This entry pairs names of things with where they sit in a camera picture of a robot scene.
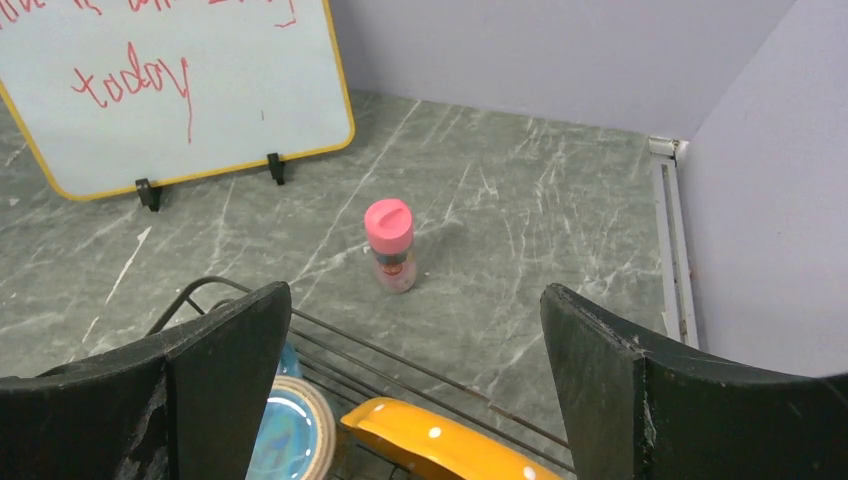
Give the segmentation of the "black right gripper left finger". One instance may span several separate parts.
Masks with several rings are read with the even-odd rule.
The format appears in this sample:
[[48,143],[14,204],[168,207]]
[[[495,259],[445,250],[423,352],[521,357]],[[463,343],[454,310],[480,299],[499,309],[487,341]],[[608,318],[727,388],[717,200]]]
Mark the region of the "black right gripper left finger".
[[196,319],[1,381],[5,479],[242,479],[292,314],[273,282]]

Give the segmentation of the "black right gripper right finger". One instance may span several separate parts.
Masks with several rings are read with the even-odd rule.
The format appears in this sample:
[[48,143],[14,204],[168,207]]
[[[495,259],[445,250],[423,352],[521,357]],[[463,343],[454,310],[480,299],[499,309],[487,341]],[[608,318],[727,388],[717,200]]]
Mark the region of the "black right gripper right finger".
[[847,378],[684,345],[547,286],[544,340],[580,479],[843,479]]

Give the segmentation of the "blue butterfly mug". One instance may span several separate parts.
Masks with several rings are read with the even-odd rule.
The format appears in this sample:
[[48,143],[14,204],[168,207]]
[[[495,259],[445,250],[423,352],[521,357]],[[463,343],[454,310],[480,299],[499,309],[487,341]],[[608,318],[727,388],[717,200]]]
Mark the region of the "blue butterfly mug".
[[337,444],[336,420],[324,395],[304,378],[285,343],[246,477],[328,479]]

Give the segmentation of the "yellow polka-dot plate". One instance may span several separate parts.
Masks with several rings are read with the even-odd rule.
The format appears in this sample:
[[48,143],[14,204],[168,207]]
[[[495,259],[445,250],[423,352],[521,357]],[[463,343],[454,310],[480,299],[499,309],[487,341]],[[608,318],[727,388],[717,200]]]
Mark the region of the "yellow polka-dot plate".
[[558,474],[489,437],[390,397],[341,418],[363,444],[423,479],[557,479]]

